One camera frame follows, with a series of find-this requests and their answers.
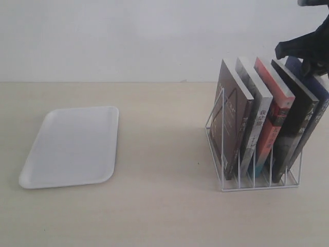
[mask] plastic tray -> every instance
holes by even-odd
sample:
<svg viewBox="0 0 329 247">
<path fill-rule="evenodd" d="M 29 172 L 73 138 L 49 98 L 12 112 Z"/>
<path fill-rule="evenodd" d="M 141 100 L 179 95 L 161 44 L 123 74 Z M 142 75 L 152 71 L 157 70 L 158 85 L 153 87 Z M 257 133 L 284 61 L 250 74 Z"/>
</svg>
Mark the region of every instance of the plastic tray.
<svg viewBox="0 0 329 247">
<path fill-rule="evenodd" d="M 115 166 L 116 107 L 58 109 L 47 114 L 19 177 L 23 188 L 102 183 Z"/>
</svg>

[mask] white wire rack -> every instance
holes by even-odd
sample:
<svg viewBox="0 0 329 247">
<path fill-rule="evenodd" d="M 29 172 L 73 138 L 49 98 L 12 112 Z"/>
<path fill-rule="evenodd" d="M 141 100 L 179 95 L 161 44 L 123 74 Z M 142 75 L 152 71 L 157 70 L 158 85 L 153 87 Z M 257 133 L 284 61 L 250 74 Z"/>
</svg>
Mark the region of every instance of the white wire rack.
<svg viewBox="0 0 329 247">
<path fill-rule="evenodd" d="M 214 145 L 212 143 L 212 139 L 210 138 L 210 126 L 209 122 L 212 117 L 212 113 L 215 109 L 215 106 L 217 105 L 219 99 L 222 98 L 222 105 L 225 105 L 225 97 L 224 97 L 224 89 L 221 90 L 218 97 L 216 98 L 216 101 L 214 103 L 214 106 L 211 110 L 211 113 L 208 117 L 205 129 L 206 129 L 206 135 L 209 143 L 209 148 L 212 154 L 213 163 L 215 165 L 215 170 L 217 173 L 218 180 L 220 182 L 221 191 L 229 192 L 229 191 L 243 191 L 243 190 L 261 190 L 261 189 L 281 189 L 281 188 L 295 188 L 298 187 L 300 184 L 301 179 L 301 171 L 302 171 L 302 157 L 303 152 L 300 153 L 299 156 L 299 163 L 298 165 L 294 164 L 292 168 L 288 171 L 286 169 L 285 174 L 282 176 L 280 182 L 273 183 L 272 182 L 272 166 L 273 166 L 273 149 L 271 149 L 270 152 L 270 169 L 269 172 L 267 169 L 263 169 L 261 176 L 258 178 L 255 177 L 255 152 L 253 154 L 252 160 L 253 160 L 253 174 L 250 175 L 247 173 L 245 177 L 241 177 L 240 174 L 240 154 L 238 158 L 238 168 L 237 168 L 237 174 L 234 175 L 234 178 L 232 180 L 226 180 L 224 176 L 224 166 L 222 165 L 224 163 L 224 140 L 222 138 L 222 151 L 221 151 L 221 158 L 219 159 L 216 155 L 216 152 L 214 150 Z M 224 136 L 224 107 L 222 107 L 222 136 Z"/>
</svg>

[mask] beige tabletop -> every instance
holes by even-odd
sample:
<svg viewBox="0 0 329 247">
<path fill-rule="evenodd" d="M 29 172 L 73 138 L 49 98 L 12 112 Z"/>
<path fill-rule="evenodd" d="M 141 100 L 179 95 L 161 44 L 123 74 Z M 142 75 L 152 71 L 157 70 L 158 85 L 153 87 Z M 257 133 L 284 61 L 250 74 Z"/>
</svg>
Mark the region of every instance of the beige tabletop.
<svg viewBox="0 0 329 247">
<path fill-rule="evenodd" d="M 299 188 L 220 192 L 204 125 L 215 83 L 0 83 L 0 246 L 328 246 L 329 115 Z M 19 174 L 54 109 L 120 110 L 105 183 L 26 190 Z"/>
</svg>

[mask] white wall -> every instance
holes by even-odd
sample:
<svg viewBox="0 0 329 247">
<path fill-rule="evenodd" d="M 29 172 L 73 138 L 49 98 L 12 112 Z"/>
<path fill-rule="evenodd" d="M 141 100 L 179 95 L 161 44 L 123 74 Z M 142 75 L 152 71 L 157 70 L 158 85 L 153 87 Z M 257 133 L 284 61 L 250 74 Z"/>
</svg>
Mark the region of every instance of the white wall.
<svg viewBox="0 0 329 247">
<path fill-rule="evenodd" d="M 297 0 L 0 0 L 0 81 L 215 81 L 327 8 Z"/>
</svg>

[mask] book cover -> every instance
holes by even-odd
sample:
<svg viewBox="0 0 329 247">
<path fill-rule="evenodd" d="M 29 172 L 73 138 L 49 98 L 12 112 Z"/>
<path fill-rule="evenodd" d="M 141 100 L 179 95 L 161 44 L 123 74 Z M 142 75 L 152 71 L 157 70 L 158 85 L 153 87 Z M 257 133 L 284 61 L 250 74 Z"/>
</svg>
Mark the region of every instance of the book cover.
<svg viewBox="0 0 329 247">
<path fill-rule="evenodd" d="M 224 164 L 221 165 L 224 166 L 225 178 L 230 180 L 237 168 L 237 157 L 251 111 L 253 96 L 234 70 L 234 66 L 224 59 L 218 78 L 216 98 L 222 89 L 224 89 L 224 105 L 220 99 L 214 107 L 210 138 L 218 159 L 221 160 L 221 155 L 223 155 Z M 222 110 L 224 110 L 224 125 L 222 125 Z"/>
<path fill-rule="evenodd" d="M 272 60 L 271 64 L 295 96 L 295 100 L 273 145 L 272 181 L 278 183 L 288 167 L 319 100 L 280 61 Z M 269 164 L 270 160 L 268 158 L 267 168 L 269 168 Z"/>
<path fill-rule="evenodd" d="M 255 176 L 258 177 L 295 100 L 295 96 L 269 61 L 257 57 L 254 68 L 273 95 L 272 103 L 256 145 Z M 252 174 L 253 165 L 249 165 L 248 171 Z"/>
<path fill-rule="evenodd" d="M 240 175 L 244 177 L 247 174 L 273 95 L 247 58 L 239 57 L 236 60 L 235 70 L 254 98 L 240 147 Z"/>
<path fill-rule="evenodd" d="M 301 74 L 302 62 L 298 58 L 288 57 L 285 66 L 319 99 L 319 103 L 290 159 L 288 166 L 290 169 L 329 105 L 329 82 L 316 75 L 303 77 Z"/>
</svg>

